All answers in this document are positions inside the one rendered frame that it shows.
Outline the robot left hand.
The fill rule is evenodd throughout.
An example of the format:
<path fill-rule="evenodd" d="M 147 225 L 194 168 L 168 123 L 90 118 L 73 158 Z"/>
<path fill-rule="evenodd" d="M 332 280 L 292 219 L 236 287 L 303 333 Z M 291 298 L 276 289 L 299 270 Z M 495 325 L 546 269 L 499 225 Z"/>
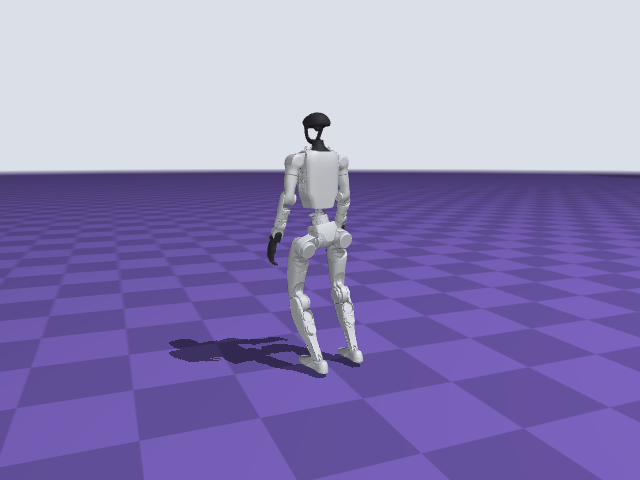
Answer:
<path fill-rule="evenodd" d="M 280 232 L 277 232 L 275 234 L 274 238 L 272 237 L 272 235 L 269 237 L 270 242 L 269 242 L 268 248 L 267 248 L 267 250 L 268 250 L 267 257 L 268 257 L 268 260 L 274 265 L 278 265 L 274 261 L 274 254 L 276 252 L 276 245 L 277 245 L 277 243 L 279 243 L 281 241 L 281 237 L 282 237 L 282 233 L 280 233 Z"/>

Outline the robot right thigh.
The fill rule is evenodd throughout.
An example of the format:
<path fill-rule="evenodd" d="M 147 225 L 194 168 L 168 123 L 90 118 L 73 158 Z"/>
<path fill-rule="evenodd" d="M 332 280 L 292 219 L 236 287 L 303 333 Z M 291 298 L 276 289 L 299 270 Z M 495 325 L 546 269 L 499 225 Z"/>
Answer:
<path fill-rule="evenodd" d="M 339 240 L 327 247 L 328 269 L 331 282 L 331 298 L 335 303 L 344 303 L 348 292 L 344 286 L 347 252 L 345 248 L 352 242 L 352 236 L 346 230 L 337 228 Z"/>

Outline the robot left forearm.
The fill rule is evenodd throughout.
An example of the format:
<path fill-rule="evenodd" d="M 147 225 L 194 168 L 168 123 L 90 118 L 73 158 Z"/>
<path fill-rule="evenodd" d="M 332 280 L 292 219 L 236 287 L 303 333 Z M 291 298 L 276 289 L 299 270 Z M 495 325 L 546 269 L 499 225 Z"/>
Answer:
<path fill-rule="evenodd" d="M 274 221 L 274 227 L 271 230 L 271 235 L 274 238 L 277 232 L 282 233 L 282 237 L 284 235 L 284 230 L 287 224 L 288 216 L 291 212 L 291 209 L 287 206 L 283 205 L 285 198 L 285 193 L 282 192 L 279 197 L 279 203 L 277 207 L 277 214 Z M 281 237 L 281 238 L 282 238 Z"/>

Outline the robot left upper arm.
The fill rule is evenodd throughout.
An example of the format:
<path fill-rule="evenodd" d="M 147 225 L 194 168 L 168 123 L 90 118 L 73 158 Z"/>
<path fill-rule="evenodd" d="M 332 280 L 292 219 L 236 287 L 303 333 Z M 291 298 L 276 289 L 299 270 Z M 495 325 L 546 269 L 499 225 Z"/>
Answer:
<path fill-rule="evenodd" d="M 297 185 L 299 169 L 303 167 L 305 161 L 305 153 L 296 153 L 288 155 L 285 158 L 285 175 L 284 175 L 284 203 L 283 205 L 293 206 L 296 203 L 295 188 Z"/>

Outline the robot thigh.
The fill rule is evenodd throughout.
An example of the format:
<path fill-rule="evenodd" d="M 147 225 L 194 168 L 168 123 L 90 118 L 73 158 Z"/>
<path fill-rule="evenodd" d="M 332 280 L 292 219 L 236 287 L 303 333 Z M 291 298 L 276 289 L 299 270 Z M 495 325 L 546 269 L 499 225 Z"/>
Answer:
<path fill-rule="evenodd" d="M 303 237 L 296 237 L 290 247 L 287 262 L 287 285 L 289 301 L 292 297 L 299 298 L 303 312 L 310 307 L 310 299 L 303 294 L 303 287 L 308 271 L 309 262 L 316 251 L 317 239 L 312 233 Z"/>
<path fill-rule="evenodd" d="M 344 303 L 348 292 L 344 286 L 347 252 L 345 248 L 352 242 L 352 236 L 346 230 L 337 228 L 339 240 L 327 247 L 328 269 L 331 282 L 331 298 L 335 303 Z"/>

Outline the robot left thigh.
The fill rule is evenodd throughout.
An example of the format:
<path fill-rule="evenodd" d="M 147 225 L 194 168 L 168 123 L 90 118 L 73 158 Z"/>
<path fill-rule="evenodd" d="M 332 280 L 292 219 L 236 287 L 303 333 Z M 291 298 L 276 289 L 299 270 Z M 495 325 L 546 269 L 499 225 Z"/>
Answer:
<path fill-rule="evenodd" d="M 317 239 L 312 233 L 303 237 L 296 237 L 290 247 L 287 262 L 287 285 L 289 301 L 292 297 L 299 298 L 303 312 L 310 307 L 310 299 L 303 294 L 303 287 L 308 271 L 309 262 L 316 251 Z"/>

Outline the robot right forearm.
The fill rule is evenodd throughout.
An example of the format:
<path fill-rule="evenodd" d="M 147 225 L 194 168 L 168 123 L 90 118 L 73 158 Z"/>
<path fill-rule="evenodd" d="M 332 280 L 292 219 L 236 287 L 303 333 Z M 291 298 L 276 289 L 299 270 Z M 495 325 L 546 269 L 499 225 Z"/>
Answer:
<path fill-rule="evenodd" d="M 341 228 L 343 224 L 345 225 L 345 222 L 347 220 L 347 209 L 349 209 L 349 205 L 350 198 L 344 202 L 337 202 L 336 216 L 334 218 L 337 228 Z"/>

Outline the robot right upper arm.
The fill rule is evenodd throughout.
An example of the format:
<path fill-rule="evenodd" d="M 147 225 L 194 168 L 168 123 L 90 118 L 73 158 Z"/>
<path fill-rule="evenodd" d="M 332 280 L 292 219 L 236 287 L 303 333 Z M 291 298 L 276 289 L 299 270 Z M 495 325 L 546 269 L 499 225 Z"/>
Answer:
<path fill-rule="evenodd" d="M 350 198 L 348 158 L 345 155 L 337 154 L 339 157 L 339 190 L 336 197 L 337 202 L 344 202 Z"/>

